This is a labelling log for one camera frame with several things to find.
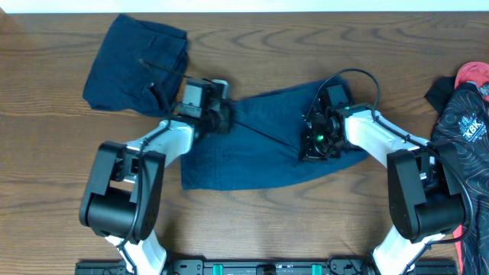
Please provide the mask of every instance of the black mounting rail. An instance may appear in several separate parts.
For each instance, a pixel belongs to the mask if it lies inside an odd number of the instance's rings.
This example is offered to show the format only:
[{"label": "black mounting rail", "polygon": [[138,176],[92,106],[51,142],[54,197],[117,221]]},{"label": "black mounting rail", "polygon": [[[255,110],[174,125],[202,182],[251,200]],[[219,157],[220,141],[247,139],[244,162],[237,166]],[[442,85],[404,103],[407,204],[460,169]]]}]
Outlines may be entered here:
[{"label": "black mounting rail", "polygon": [[[202,261],[175,260],[163,275],[362,275],[364,260],[339,256],[327,261]],[[125,262],[76,264],[75,275],[126,275]],[[411,275],[457,275],[453,260],[418,261]]]}]

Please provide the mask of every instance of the wood grain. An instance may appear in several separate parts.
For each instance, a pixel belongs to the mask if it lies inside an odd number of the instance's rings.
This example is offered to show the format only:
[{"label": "wood grain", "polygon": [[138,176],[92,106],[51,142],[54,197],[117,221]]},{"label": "wood grain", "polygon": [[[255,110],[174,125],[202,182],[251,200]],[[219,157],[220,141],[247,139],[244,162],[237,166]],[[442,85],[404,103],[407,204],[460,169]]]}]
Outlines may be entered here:
[{"label": "wood grain", "polygon": [[[437,119],[423,96],[432,81],[489,56],[484,13],[137,14],[188,30],[188,74],[222,77],[239,99],[329,76],[372,72],[380,110],[428,137]],[[157,119],[90,110],[82,90],[116,15],[0,14],[0,273],[69,274],[81,259],[117,258],[78,222],[96,148],[128,141]],[[358,102],[374,87],[345,76]],[[165,171],[157,222],[175,252],[223,258],[366,254],[391,226],[385,169],[372,159],[287,188],[183,191]],[[453,246],[433,257],[455,258]]]}]

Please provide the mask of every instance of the green connector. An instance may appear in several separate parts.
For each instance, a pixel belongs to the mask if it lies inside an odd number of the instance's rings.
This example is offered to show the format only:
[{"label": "green connector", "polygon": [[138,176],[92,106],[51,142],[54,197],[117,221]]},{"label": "green connector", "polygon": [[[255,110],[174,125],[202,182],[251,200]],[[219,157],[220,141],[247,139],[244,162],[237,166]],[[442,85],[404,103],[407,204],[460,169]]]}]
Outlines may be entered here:
[{"label": "green connector", "polygon": [[322,265],[313,264],[313,275],[322,275]]},{"label": "green connector", "polygon": [[212,266],[212,275],[223,275],[224,274],[224,267],[222,264],[214,264]]}]

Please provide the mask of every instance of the folded cloth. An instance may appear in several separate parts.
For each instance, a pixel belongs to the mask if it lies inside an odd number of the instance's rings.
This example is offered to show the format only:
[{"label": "folded cloth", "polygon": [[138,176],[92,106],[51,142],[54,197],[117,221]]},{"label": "folded cloth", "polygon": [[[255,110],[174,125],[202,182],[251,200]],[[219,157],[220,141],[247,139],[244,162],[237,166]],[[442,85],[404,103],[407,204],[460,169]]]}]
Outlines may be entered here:
[{"label": "folded cloth", "polygon": [[103,111],[133,109],[163,117],[188,64],[186,32],[119,15],[86,80],[83,98]]},{"label": "folded cloth", "polygon": [[[231,133],[211,134],[181,157],[184,189],[263,189],[289,186],[345,169],[368,156],[351,151],[324,162],[299,160],[303,114],[323,81],[236,102]],[[339,78],[328,86],[345,85]]]}]

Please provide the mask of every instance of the white wall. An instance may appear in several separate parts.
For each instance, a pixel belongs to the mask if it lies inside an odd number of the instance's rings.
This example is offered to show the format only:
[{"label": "white wall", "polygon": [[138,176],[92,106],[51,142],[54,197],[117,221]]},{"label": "white wall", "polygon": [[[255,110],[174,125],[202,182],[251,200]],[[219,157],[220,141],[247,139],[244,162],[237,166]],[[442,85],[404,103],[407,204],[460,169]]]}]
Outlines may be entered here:
[{"label": "white wall", "polygon": [[0,0],[7,13],[489,11],[489,0]]}]

